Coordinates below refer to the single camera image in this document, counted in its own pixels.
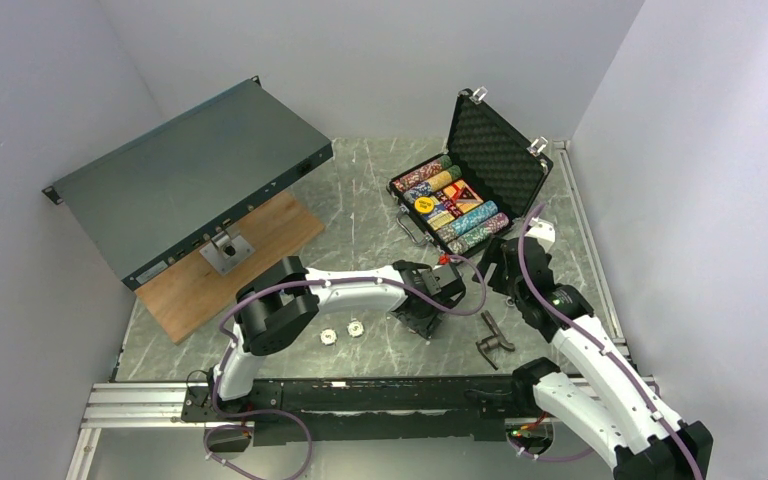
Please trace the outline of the yellow blue card deck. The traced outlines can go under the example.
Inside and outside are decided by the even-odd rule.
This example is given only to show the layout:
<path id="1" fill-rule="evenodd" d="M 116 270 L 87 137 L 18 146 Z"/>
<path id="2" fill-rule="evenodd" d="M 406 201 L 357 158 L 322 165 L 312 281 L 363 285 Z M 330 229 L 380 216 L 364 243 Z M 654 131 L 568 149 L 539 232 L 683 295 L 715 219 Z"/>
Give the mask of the yellow blue card deck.
<path id="1" fill-rule="evenodd" d="M 425 220 L 432 230 L 439 230 L 461 216 L 457 210 L 435 209 L 425 216 Z"/>

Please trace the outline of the yellow big blind button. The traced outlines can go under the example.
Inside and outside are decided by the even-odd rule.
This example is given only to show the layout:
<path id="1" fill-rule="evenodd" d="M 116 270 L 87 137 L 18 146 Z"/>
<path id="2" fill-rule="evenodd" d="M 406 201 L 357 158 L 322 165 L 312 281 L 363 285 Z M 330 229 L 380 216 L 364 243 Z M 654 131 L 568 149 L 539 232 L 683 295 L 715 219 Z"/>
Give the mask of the yellow big blind button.
<path id="1" fill-rule="evenodd" d="M 420 214 L 431 213 L 436 206 L 435 199 L 433 197 L 422 196 L 417 198 L 414 203 L 414 209 Z"/>

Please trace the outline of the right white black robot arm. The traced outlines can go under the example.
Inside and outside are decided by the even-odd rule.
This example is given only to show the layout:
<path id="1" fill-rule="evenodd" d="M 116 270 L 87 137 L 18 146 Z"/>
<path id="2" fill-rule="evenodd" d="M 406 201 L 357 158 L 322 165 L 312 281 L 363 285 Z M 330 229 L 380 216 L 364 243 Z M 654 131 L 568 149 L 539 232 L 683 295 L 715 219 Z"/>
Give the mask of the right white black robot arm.
<path id="1" fill-rule="evenodd" d="M 610 468 L 616 479 L 703 479 L 713 437 L 689 423 L 648 386 L 619 353 L 593 307 L 573 286 L 554 279 L 550 254 L 532 237 L 496 237 L 479 269 L 507 295 L 527 325 L 569 360 L 593 389 L 584 393 L 552 360 L 540 357 L 512 373 L 507 394 L 480 392 L 521 415 L 561 420 Z"/>

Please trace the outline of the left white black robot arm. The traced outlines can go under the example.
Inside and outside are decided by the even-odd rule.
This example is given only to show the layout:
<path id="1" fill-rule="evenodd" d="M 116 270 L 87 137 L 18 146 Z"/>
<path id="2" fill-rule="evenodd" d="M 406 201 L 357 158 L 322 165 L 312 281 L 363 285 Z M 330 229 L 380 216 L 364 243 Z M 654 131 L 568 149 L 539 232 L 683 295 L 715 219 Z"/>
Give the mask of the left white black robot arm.
<path id="1" fill-rule="evenodd" d="M 326 271 L 286 257 L 239 290 L 221 320 L 229 343 L 208 375 L 208 407 L 224 420 L 239 417 L 266 357 L 292 345 L 319 315 L 384 312 L 428 338 L 441 314 L 454 314 L 465 295 L 464 280 L 451 264 L 398 260 L 373 270 Z"/>

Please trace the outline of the red card deck in case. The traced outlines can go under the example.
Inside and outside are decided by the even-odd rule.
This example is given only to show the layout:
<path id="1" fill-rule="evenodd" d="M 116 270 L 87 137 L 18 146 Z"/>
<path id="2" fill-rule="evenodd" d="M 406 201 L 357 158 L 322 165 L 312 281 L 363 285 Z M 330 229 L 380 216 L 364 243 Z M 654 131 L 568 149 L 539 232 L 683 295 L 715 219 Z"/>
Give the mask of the red card deck in case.
<path id="1" fill-rule="evenodd" d="M 445 210 L 457 219 L 481 205 L 484 200 L 464 180 L 457 180 L 435 193 Z"/>

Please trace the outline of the black poker chip case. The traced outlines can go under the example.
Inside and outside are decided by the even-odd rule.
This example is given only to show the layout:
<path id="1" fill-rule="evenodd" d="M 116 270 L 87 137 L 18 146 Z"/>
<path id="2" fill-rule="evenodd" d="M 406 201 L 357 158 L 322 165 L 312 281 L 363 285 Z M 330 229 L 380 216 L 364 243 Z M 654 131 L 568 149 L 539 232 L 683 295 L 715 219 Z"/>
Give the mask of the black poker chip case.
<path id="1" fill-rule="evenodd" d="M 516 219 L 528 213 L 554 167 L 544 153 L 548 141 L 527 139 L 486 102 L 486 95 L 484 86 L 460 91 L 443 151 L 388 182 L 387 190 L 400 208 L 396 223 L 417 245 L 430 244 L 450 252 L 405 197 L 408 174 L 446 156 L 461 169 L 470 187 Z"/>

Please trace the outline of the blue poker chip right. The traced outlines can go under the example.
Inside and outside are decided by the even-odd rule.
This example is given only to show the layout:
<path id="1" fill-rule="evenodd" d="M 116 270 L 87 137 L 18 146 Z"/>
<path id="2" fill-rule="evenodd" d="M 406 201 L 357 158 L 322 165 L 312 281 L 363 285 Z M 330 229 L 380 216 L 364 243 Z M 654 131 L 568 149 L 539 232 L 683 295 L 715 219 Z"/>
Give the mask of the blue poker chip right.
<path id="1" fill-rule="evenodd" d="M 358 338 L 365 333 L 364 325 L 361 321 L 353 320 L 347 325 L 347 333 L 351 338 Z"/>

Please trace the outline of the blue poker chip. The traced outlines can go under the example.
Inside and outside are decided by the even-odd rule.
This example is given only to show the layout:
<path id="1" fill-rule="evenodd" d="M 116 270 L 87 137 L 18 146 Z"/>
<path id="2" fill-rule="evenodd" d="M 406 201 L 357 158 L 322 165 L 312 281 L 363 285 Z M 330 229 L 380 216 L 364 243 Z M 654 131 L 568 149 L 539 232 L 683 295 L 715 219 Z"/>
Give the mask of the blue poker chip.
<path id="1" fill-rule="evenodd" d="M 337 342 L 337 332 L 334 329 L 328 328 L 320 332 L 320 341 L 323 345 L 331 346 Z"/>
<path id="2" fill-rule="evenodd" d="M 351 338 L 358 338 L 365 333 L 364 325 L 361 321 L 353 320 L 347 325 L 347 333 Z"/>

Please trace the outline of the blue poker chip left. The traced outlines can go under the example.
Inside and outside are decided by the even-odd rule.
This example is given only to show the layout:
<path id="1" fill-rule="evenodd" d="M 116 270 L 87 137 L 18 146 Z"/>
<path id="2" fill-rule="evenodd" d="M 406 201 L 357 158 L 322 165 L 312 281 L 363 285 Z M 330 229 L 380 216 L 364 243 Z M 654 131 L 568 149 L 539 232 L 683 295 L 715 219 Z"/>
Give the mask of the blue poker chip left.
<path id="1" fill-rule="evenodd" d="M 337 332 L 334 329 L 328 328 L 320 332 L 320 341 L 323 345 L 331 346 L 337 342 Z"/>

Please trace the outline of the wooden board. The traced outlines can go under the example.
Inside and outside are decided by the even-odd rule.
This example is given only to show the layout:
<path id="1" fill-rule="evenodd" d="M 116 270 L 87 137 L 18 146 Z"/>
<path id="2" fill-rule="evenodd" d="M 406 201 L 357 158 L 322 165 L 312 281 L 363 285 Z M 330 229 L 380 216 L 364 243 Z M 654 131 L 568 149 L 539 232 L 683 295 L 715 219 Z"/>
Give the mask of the wooden board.
<path id="1" fill-rule="evenodd" d="M 199 253 L 189 253 L 136 290 L 137 298 L 174 344 L 187 339 L 235 298 L 236 292 L 282 258 L 322 233 L 324 224 L 284 191 L 234 226 L 253 253 L 227 274 Z"/>

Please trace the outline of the dark grey rack server chassis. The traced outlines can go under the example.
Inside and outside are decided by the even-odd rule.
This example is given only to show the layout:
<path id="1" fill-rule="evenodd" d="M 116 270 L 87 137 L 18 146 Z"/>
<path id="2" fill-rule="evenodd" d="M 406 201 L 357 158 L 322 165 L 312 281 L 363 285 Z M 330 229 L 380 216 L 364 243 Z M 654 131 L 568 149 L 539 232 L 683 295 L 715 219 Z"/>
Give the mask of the dark grey rack server chassis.
<path id="1" fill-rule="evenodd" d="M 328 137 L 252 77 L 42 192 L 135 291 L 332 155 Z"/>

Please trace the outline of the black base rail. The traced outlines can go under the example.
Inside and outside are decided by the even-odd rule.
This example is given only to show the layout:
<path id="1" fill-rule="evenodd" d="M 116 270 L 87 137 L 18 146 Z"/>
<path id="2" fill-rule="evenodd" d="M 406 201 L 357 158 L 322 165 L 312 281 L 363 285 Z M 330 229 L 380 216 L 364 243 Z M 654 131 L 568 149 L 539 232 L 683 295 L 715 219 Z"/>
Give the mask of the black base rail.
<path id="1" fill-rule="evenodd" d="M 548 446 L 551 417 L 516 406 L 510 387 L 508 375 L 258 379 L 236 408 L 253 415 L 240 420 L 213 411 L 202 380 L 103 383 L 92 388 L 81 426 L 192 429 L 221 454 L 307 438 L 500 441 L 507 431 Z"/>

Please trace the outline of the silver metal bracket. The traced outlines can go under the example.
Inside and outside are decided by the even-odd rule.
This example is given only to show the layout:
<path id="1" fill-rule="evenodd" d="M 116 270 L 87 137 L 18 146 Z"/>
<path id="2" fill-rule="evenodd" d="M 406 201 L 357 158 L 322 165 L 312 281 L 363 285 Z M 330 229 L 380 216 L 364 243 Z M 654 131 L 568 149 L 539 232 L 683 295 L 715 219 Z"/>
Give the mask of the silver metal bracket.
<path id="1" fill-rule="evenodd" d="M 220 275 L 227 275 L 255 249 L 237 227 L 228 227 L 212 236 L 199 250 L 201 256 Z"/>

